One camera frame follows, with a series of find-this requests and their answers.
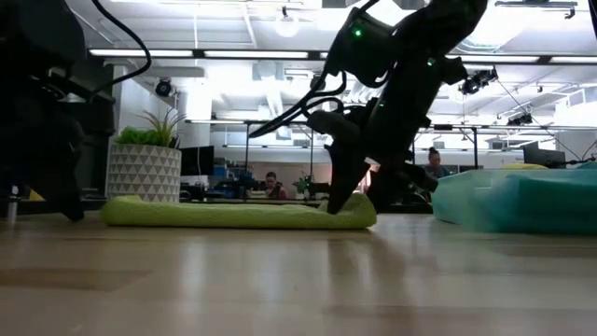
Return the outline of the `green succulent plant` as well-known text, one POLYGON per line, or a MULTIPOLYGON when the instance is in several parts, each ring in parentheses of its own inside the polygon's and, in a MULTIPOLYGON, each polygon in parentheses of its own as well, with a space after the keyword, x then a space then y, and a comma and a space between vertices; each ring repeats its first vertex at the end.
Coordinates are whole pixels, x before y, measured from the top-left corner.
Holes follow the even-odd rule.
POLYGON ((155 114, 144 110, 139 117, 149 122, 149 128, 125 127, 116 138, 120 145, 139 145, 178 148, 181 132, 176 129, 177 124, 187 119, 186 114, 172 114, 172 109, 159 118, 155 114))

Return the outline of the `green microfiber towel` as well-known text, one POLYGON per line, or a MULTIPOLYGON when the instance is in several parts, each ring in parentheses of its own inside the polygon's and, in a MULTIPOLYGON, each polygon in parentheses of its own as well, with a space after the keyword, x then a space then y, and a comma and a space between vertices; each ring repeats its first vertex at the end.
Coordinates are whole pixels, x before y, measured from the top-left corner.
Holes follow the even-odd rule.
POLYGON ((363 230, 377 222, 373 204, 354 193, 336 214, 328 202, 304 204, 147 202, 137 195, 118 196, 102 209, 114 227, 173 227, 264 230, 363 230))

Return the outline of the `long ceiling light strip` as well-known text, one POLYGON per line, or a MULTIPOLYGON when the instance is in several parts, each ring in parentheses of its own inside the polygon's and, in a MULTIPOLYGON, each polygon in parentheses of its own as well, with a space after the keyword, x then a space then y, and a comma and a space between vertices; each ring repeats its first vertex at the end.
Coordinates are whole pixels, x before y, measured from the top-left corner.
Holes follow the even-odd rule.
POLYGON ((536 63, 537 56, 512 56, 512 55, 454 55, 461 58, 464 63, 536 63))
POLYGON ((597 64, 597 56, 554 56, 551 63, 557 64, 597 64))
MULTIPOLYGON (((142 49, 90 49, 90 54, 98 57, 145 57, 146 53, 142 49)), ((151 57, 157 58, 192 58, 194 53, 189 49, 151 49, 151 57)))
POLYGON ((306 51, 266 51, 266 50, 206 50, 206 58, 221 59, 308 59, 306 51))

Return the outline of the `small silver post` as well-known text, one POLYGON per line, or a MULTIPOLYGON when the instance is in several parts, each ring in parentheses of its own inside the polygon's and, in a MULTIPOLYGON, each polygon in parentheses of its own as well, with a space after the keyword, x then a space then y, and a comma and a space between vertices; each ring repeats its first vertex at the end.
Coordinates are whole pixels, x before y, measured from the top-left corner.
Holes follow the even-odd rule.
POLYGON ((12 186, 7 201, 7 223, 9 225, 14 225, 16 223, 19 201, 19 188, 17 186, 12 186))

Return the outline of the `teal microfiber towel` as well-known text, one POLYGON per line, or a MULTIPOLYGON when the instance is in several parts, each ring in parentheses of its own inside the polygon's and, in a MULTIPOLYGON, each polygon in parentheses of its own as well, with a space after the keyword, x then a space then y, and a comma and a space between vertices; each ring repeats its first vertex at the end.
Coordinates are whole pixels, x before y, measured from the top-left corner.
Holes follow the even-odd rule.
POLYGON ((508 180, 505 230, 597 235, 597 178, 508 180))

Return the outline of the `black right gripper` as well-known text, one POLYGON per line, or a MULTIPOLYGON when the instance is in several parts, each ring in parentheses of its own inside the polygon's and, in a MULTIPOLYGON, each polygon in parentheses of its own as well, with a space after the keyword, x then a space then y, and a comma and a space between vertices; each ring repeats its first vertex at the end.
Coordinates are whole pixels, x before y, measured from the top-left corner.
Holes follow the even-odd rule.
POLYGON ((332 163, 327 212, 336 215, 360 183, 372 159, 380 165, 372 175, 368 198, 377 213, 396 202, 421 201, 436 191, 438 181, 414 165, 410 147, 416 133, 430 125, 432 96, 422 92, 390 94, 353 106, 347 114, 316 110, 307 125, 332 137, 326 146, 332 163))

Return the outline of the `small background plant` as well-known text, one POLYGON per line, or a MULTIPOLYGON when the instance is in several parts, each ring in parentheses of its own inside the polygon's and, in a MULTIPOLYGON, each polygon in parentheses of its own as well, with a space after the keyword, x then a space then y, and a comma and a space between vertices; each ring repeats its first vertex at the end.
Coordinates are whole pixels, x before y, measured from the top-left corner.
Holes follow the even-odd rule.
POLYGON ((304 194, 312 183, 312 175, 308 175, 304 172, 301 173, 297 181, 293 183, 293 186, 297 190, 297 194, 304 194))

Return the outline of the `black background workstation frame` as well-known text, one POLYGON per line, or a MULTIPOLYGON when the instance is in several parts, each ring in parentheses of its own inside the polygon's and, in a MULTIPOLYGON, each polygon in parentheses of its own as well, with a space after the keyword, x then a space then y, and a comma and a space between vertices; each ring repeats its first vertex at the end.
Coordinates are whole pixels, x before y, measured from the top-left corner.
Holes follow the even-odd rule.
MULTIPOLYGON (((324 148, 330 143, 317 134, 306 147, 273 144, 268 136, 258 139, 244 139, 241 154, 255 170, 259 162, 269 165, 301 163, 303 171, 314 175, 318 182, 331 178, 331 173, 317 173, 317 164, 330 164, 331 159, 324 148)), ((451 172, 461 169, 498 169, 508 164, 523 162, 523 148, 537 145, 545 150, 558 150, 569 161, 597 158, 597 128, 557 130, 470 130, 450 133, 425 131, 415 137, 414 163, 425 166, 428 163, 428 148, 434 146, 439 152, 440 164, 451 172)))

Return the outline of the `green translucent plastic tray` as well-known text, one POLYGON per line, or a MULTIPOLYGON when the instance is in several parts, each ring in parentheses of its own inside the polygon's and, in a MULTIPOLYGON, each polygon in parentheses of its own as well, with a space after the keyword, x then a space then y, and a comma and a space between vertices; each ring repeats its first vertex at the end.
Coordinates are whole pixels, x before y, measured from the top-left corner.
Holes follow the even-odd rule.
POLYGON ((432 195, 435 218, 472 231, 524 233, 505 230, 507 180, 511 175, 587 180, 597 178, 597 163, 587 163, 579 168, 547 170, 470 170, 442 177, 432 195))

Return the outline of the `person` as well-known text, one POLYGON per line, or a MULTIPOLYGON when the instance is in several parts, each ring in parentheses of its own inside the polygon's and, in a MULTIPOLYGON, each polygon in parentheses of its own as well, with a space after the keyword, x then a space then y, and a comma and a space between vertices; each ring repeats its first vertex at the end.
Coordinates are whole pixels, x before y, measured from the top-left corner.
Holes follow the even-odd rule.
POLYGON ((272 200, 286 200, 287 193, 281 183, 277 181, 277 175, 274 172, 266 173, 266 193, 267 198, 272 200))
POLYGON ((441 164, 440 154, 434 147, 428 148, 428 163, 425 165, 424 170, 428 175, 435 179, 446 177, 451 174, 451 172, 441 164))

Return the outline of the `round ceiling lamp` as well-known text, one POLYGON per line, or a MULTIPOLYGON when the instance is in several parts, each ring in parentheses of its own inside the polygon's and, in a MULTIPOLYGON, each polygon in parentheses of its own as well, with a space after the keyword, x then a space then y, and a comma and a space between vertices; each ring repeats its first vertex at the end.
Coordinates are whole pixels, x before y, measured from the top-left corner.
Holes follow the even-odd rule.
POLYGON ((275 32, 285 38, 293 37, 299 32, 299 19, 291 16, 286 6, 281 7, 280 14, 274 24, 275 32))

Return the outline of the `white textured plant pot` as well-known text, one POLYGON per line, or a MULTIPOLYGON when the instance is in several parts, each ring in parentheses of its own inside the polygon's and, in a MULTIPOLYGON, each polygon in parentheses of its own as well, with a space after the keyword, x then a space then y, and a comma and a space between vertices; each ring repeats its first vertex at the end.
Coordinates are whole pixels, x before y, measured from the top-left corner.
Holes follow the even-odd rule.
POLYGON ((108 198, 137 195, 146 202, 178 203, 182 152, 150 145, 113 144, 108 156, 108 198))

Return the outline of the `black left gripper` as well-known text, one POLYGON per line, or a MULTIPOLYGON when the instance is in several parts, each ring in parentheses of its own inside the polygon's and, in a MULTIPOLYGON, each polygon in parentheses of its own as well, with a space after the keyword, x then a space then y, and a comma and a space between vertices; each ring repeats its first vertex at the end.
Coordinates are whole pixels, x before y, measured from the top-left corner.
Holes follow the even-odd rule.
POLYGON ((82 220, 75 169, 83 137, 80 123, 55 96, 0 95, 0 196, 27 187, 71 222, 82 220))

